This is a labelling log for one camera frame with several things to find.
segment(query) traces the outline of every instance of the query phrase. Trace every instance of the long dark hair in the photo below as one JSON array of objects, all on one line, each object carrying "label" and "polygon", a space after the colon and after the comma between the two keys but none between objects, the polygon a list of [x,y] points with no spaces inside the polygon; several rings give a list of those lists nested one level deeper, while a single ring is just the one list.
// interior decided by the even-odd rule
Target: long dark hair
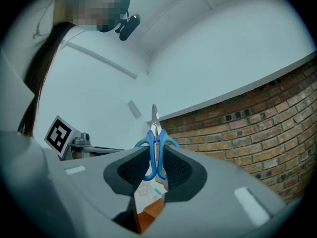
[{"label": "long dark hair", "polygon": [[74,26],[74,24],[69,22],[54,26],[49,37],[44,41],[31,60],[24,83],[34,93],[35,98],[24,114],[18,129],[24,135],[33,137],[33,128],[46,76],[62,39]]}]

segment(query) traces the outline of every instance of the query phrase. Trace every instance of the red brick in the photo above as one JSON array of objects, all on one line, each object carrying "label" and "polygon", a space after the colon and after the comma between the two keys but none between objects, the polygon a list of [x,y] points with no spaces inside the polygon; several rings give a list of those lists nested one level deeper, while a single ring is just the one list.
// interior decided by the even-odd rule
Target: red brick
[{"label": "red brick", "polygon": [[262,93],[262,91],[266,88],[265,85],[262,85],[262,90],[260,90],[259,88],[255,88],[247,93],[245,93],[245,95],[247,96],[247,98],[253,97],[253,96],[257,96],[259,94]]},{"label": "red brick", "polygon": [[286,170],[290,170],[296,166],[298,166],[299,161],[298,161],[298,157],[296,157],[295,159],[286,162]]},{"label": "red brick", "polygon": [[317,110],[317,101],[312,104],[312,108],[314,112]]},{"label": "red brick", "polygon": [[312,80],[310,78],[306,78],[305,80],[303,80],[301,83],[299,83],[299,87],[303,90],[306,87],[308,87],[309,85],[311,85]]},{"label": "red brick", "polygon": [[298,181],[298,177],[294,177],[294,178],[291,178],[287,181],[285,181],[285,188],[288,188],[288,187],[291,187],[293,185],[295,185]]},{"label": "red brick", "polygon": [[196,123],[182,125],[182,126],[177,127],[177,132],[200,129],[202,127],[203,127],[202,122],[196,122]]},{"label": "red brick", "polygon": [[177,141],[180,145],[191,144],[191,141],[190,141],[189,138],[177,138],[176,141]]},{"label": "red brick", "polygon": [[197,114],[200,114],[201,110],[194,110],[194,111],[191,111],[191,112],[188,112],[186,114],[183,114],[182,116],[183,117],[192,117],[192,116],[195,116]]},{"label": "red brick", "polygon": [[305,93],[306,93],[307,96],[311,95],[313,92],[314,91],[313,91],[313,89],[310,86],[305,89]]},{"label": "red brick", "polygon": [[292,88],[288,89],[287,92],[289,93],[290,97],[292,97],[292,96],[299,94],[301,92],[301,90],[303,90],[303,89],[301,89],[298,85],[295,85]]},{"label": "red brick", "polygon": [[273,117],[274,115],[276,115],[277,111],[275,108],[271,108],[271,109],[265,110],[264,114],[265,114],[266,118],[270,118],[270,117]]},{"label": "red brick", "polygon": [[315,157],[311,156],[310,158],[308,158],[305,161],[305,166],[306,166],[306,168],[308,168],[308,167],[312,166],[314,163],[315,163]]},{"label": "red brick", "polygon": [[296,113],[297,113],[296,108],[288,109],[288,110],[284,111],[283,113],[280,113],[279,115],[276,115],[273,117],[274,124],[279,124],[279,123],[291,118]]},{"label": "red brick", "polygon": [[279,165],[275,168],[268,169],[268,170],[265,170],[264,172],[256,174],[256,178],[265,179],[265,178],[269,178],[269,177],[274,177],[274,176],[279,175],[283,172],[285,172],[285,165]]},{"label": "red brick", "polygon": [[212,143],[212,142],[219,142],[222,140],[222,135],[221,134],[215,134],[211,135],[208,137],[205,137],[206,143]]},{"label": "red brick", "polygon": [[301,121],[305,120],[307,117],[313,114],[313,109],[311,107],[305,109],[298,115],[294,117],[296,123],[300,123]]},{"label": "red brick", "polygon": [[314,59],[312,59],[311,61],[309,61],[309,62],[307,62],[307,63],[305,63],[305,64],[303,64],[303,65],[301,65],[300,67],[298,67],[296,70],[294,70],[294,71],[296,71],[297,73],[302,73],[302,72],[304,72],[305,70],[307,70],[307,69],[309,69],[310,67],[312,67],[312,62],[314,62]]},{"label": "red brick", "polygon": [[270,159],[268,161],[264,161],[263,162],[263,169],[270,169],[270,168],[274,168],[278,165],[278,159],[274,158],[274,159]]},{"label": "red brick", "polygon": [[261,146],[258,145],[250,145],[243,148],[235,149],[235,150],[228,150],[226,152],[227,158],[234,158],[234,157],[240,157],[245,155],[250,155],[254,153],[258,153],[261,151]]},{"label": "red brick", "polygon": [[317,81],[316,73],[311,75],[311,80],[312,80],[312,82]]},{"label": "red brick", "polygon": [[166,132],[167,132],[167,134],[176,133],[177,132],[177,128],[176,127],[167,128]]},{"label": "red brick", "polygon": [[299,75],[297,76],[297,79],[298,79],[298,81],[302,81],[302,80],[305,79],[305,76],[304,76],[303,74],[299,74]]},{"label": "red brick", "polygon": [[261,118],[260,114],[256,114],[254,116],[250,116],[248,118],[248,123],[249,124],[254,124],[254,123],[257,123],[257,122],[260,122],[260,121],[262,121],[262,118]]},{"label": "red brick", "polygon": [[301,164],[301,165],[293,168],[292,170],[289,170],[289,171],[279,175],[277,177],[277,180],[278,180],[278,182],[281,182],[281,181],[284,181],[286,179],[289,179],[289,178],[291,178],[291,177],[293,177],[295,175],[298,175],[301,171],[304,170],[304,168],[305,168],[305,165]]},{"label": "red brick", "polygon": [[198,146],[197,145],[181,145],[181,148],[197,152],[198,151]]},{"label": "red brick", "polygon": [[243,167],[243,169],[250,174],[255,173],[255,172],[259,172],[259,171],[262,171],[262,163],[258,163],[255,165],[249,165],[249,166]]},{"label": "red brick", "polygon": [[288,104],[286,101],[276,106],[276,110],[278,113],[281,113],[287,109],[288,109]]},{"label": "red brick", "polygon": [[317,121],[317,112],[313,113],[311,118],[312,118],[312,123],[315,124]]},{"label": "red brick", "polygon": [[216,134],[216,133],[227,131],[227,130],[229,130],[228,124],[223,124],[223,125],[214,126],[210,128],[199,129],[197,130],[197,135],[201,136],[201,135]]},{"label": "red brick", "polygon": [[287,100],[288,105],[291,107],[296,103],[299,103],[301,100],[306,98],[306,93],[304,91],[300,92],[299,94],[293,96],[292,98]]},{"label": "red brick", "polygon": [[227,106],[224,107],[224,110],[226,112],[226,114],[230,114],[233,112],[236,112],[238,110],[240,110],[242,107],[239,104],[236,103],[232,103],[232,104],[228,104]]},{"label": "red brick", "polygon": [[277,179],[276,177],[272,177],[272,178],[264,179],[262,180],[262,182],[264,182],[267,186],[272,186],[277,183]]},{"label": "red brick", "polygon": [[224,115],[223,109],[218,109],[209,113],[204,113],[202,115],[198,115],[195,117],[196,121],[202,121],[202,120],[207,120],[210,118],[218,117]]},{"label": "red brick", "polygon": [[304,152],[302,155],[300,155],[300,158],[299,158],[299,162],[303,162],[305,161],[306,159],[308,159],[308,151]]},{"label": "red brick", "polygon": [[312,126],[312,120],[310,118],[306,119],[302,122],[303,130],[307,130],[310,126]]},{"label": "red brick", "polygon": [[285,196],[290,195],[291,193],[294,193],[294,192],[297,191],[297,190],[300,190],[301,188],[302,188],[302,184],[301,184],[301,183],[298,183],[298,184],[296,184],[296,185],[294,185],[294,186],[292,186],[292,187],[290,187],[290,188],[288,188],[288,189],[285,189],[285,190],[280,191],[278,194],[279,194],[280,196],[285,197]]},{"label": "red brick", "polygon": [[277,145],[278,145],[277,137],[262,142],[263,150],[275,147]]},{"label": "red brick", "polygon": [[239,129],[247,126],[247,122],[245,120],[238,120],[229,123],[230,129]]},{"label": "red brick", "polygon": [[279,192],[284,189],[284,184],[280,183],[271,187],[275,192]]},{"label": "red brick", "polygon": [[199,151],[217,151],[231,148],[231,143],[229,141],[198,145]]},{"label": "red brick", "polygon": [[310,67],[309,69],[304,71],[304,75],[308,77],[310,74],[314,73],[314,71],[315,71],[314,68]]},{"label": "red brick", "polygon": [[217,104],[200,109],[200,113],[201,114],[209,113],[209,112],[215,111],[217,109],[221,109],[221,108],[222,108],[222,103],[217,103]]},{"label": "red brick", "polygon": [[303,132],[303,128],[301,125],[298,125],[294,127],[293,129],[288,130],[287,132],[284,132],[283,134],[280,134],[278,138],[278,142],[280,144],[290,140],[293,137],[296,137],[297,135],[301,134]]},{"label": "red brick", "polygon": [[216,159],[224,159],[224,152],[212,152],[212,153],[206,153],[207,156],[213,157]]},{"label": "red brick", "polygon": [[302,144],[299,147],[296,147],[295,149],[279,156],[279,162],[280,163],[287,162],[291,159],[294,159],[295,157],[302,154],[303,152],[305,152],[305,145],[304,144]]},{"label": "red brick", "polygon": [[236,164],[237,166],[245,166],[245,165],[249,165],[251,163],[252,163],[251,157],[234,159],[234,164]]},{"label": "red brick", "polygon": [[308,178],[309,176],[311,176],[313,174],[313,172],[314,172],[314,169],[312,169],[312,168],[304,170],[303,172],[301,172],[299,174],[298,181],[302,181],[302,180]]},{"label": "red brick", "polygon": [[259,131],[261,131],[261,130],[265,130],[265,129],[273,127],[274,123],[273,123],[272,119],[269,119],[269,120],[265,120],[263,122],[260,122],[258,124],[258,126],[259,126]]},{"label": "red brick", "polygon": [[259,162],[271,159],[284,152],[284,145],[278,146],[276,148],[270,149],[268,151],[261,152],[259,154],[253,155],[253,162]]},{"label": "red brick", "polygon": [[195,118],[194,116],[184,116],[182,115],[182,122],[183,122],[183,125],[186,125],[186,124],[191,124],[191,123],[194,123],[195,122]]},{"label": "red brick", "polygon": [[315,81],[315,82],[312,84],[312,89],[313,89],[313,90],[316,90],[316,89],[317,89],[317,81]]},{"label": "red brick", "polygon": [[291,78],[290,80],[287,80],[286,82],[284,82],[280,88],[282,91],[287,90],[288,88],[292,87],[293,85],[295,85],[296,83],[298,83],[298,80],[296,77]]},{"label": "red brick", "polygon": [[246,99],[243,103],[241,103],[242,108],[253,106],[256,103],[263,102],[269,98],[267,93],[262,93],[260,95],[251,97]]},{"label": "red brick", "polygon": [[259,112],[261,112],[263,110],[266,110],[266,109],[267,109],[266,102],[262,102],[260,104],[256,104],[256,105],[254,105],[252,107],[252,111],[253,111],[254,114],[259,113]]},{"label": "red brick", "polygon": [[257,143],[272,137],[275,137],[282,133],[281,126],[276,126],[271,129],[264,130],[252,136],[252,143]]},{"label": "red brick", "polygon": [[204,123],[204,127],[211,127],[211,126],[219,124],[219,120],[217,118],[213,118],[210,120],[205,120],[203,121],[203,123]]},{"label": "red brick", "polygon": [[184,134],[184,137],[194,137],[194,136],[196,136],[196,131],[185,131],[185,132],[183,132],[183,134]]},{"label": "red brick", "polygon": [[287,73],[285,75],[282,75],[279,79],[281,80],[281,82],[279,83],[279,85],[283,85],[285,83],[287,83],[289,80],[291,80],[292,78],[294,78],[293,76],[293,72],[291,71],[290,73]]},{"label": "red brick", "polygon": [[242,147],[246,145],[251,145],[251,140],[249,137],[243,137],[232,141],[233,147]]},{"label": "red brick", "polygon": [[283,101],[286,101],[290,97],[290,94],[288,92],[283,92],[276,97],[270,99],[267,101],[267,104],[269,107],[276,106],[277,104],[282,103]]},{"label": "red brick", "polygon": [[174,133],[174,134],[170,134],[169,135],[171,138],[181,138],[183,137],[183,133],[180,132],[180,133]]},{"label": "red brick", "polygon": [[170,118],[164,121],[160,121],[162,128],[172,128],[183,124],[180,117]]},{"label": "red brick", "polygon": [[282,123],[282,127],[284,131],[287,131],[295,126],[293,118],[286,120],[285,122]]},{"label": "red brick", "polygon": [[257,127],[256,126],[250,126],[245,129],[242,129],[237,132],[237,135],[239,136],[242,133],[242,136],[249,136],[251,134],[257,133]]},{"label": "red brick", "polygon": [[223,140],[229,140],[229,139],[234,139],[237,138],[237,132],[227,132],[223,134]]},{"label": "red brick", "polygon": [[279,94],[281,91],[279,90],[279,88],[278,87],[275,87],[275,88],[273,88],[273,89],[271,89],[270,91],[269,91],[269,94],[273,97],[273,96],[275,96],[276,94]]},{"label": "red brick", "polygon": [[298,142],[301,144],[305,140],[307,140],[309,137],[314,135],[316,133],[316,126],[310,127],[308,130],[305,130],[299,137]]},{"label": "red brick", "polygon": [[301,101],[299,104],[296,105],[297,111],[300,112],[306,108],[305,101]]},{"label": "red brick", "polygon": [[285,151],[289,151],[296,146],[298,146],[297,138],[293,138],[292,140],[285,143]]},{"label": "red brick", "polygon": [[306,149],[311,148],[314,144],[315,144],[315,138],[312,136],[310,139],[308,139],[308,140],[305,142]]}]

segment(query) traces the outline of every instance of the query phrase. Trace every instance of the white wall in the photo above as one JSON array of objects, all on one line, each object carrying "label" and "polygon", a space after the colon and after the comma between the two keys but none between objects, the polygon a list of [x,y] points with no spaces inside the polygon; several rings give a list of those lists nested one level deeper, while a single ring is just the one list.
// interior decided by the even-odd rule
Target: white wall
[{"label": "white wall", "polygon": [[149,76],[137,78],[134,100],[146,120],[153,102],[163,119],[181,115],[261,86],[315,50],[284,0],[237,0],[166,44],[153,57]]},{"label": "white wall", "polygon": [[[72,41],[138,77],[134,80],[66,46],[50,69],[40,102],[35,138],[44,146],[50,124],[60,115],[90,133],[93,145],[131,148],[146,134],[152,103],[162,119],[181,115],[267,83],[316,50],[284,0],[239,0],[219,7],[180,31],[149,67],[148,57],[135,55],[137,47],[122,48],[123,42],[92,35]],[[130,100],[142,113],[139,119],[128,109]]]},{"label": "white wall", "polygon": [[145,136],[148,126],[136,120],[127,103],[134,79],[70,47],[60,51],[47,76],[34,129],[44,137],[59,115],[91,136],[92,145],[130,149]]}]

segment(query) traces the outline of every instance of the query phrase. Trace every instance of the scissors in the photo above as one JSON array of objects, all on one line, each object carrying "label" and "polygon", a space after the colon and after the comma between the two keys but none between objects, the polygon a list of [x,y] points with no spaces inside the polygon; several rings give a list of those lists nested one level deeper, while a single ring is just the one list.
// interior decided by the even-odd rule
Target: scissors
[{"label": "scissors", "polygon": [[[158,152],[158,168],[156,168],[155,163],[155,143],[159,143],[159,152]],[[163,168],[163,148],[165,143],[172,143],[174,146],[179,147],[179,144],[169,137],[167,135],[167,132],[165,129],[162,129],[160,123],[159,123],[159,114],[158,109],[155,104],[152,105],[152,123],[151,123],[151,129],[148,131],[147,136],[140,140],[135,147],[139,147],[144,143],[147,143],[150,147],[150,161],[151,161],[151,168],[152,172],[148,176],[144,176],[143,180],[152,180],[156,174],[162,179],[165,180],[167,177],[165,174],[163,174],[162,168]]]}]

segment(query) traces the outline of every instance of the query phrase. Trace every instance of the white ceiling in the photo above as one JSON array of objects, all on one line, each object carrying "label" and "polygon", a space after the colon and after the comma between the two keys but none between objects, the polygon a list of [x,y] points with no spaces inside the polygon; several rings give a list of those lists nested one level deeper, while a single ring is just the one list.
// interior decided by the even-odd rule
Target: white ceiling
[{"label": "white ceiling", "polygon": [[[213,9],[232,1],[210,0]],[[152,56],[176,32],[211,9],[208,0],[131,0],[129,13],[140,14],[141,24],[130,40]]]}]

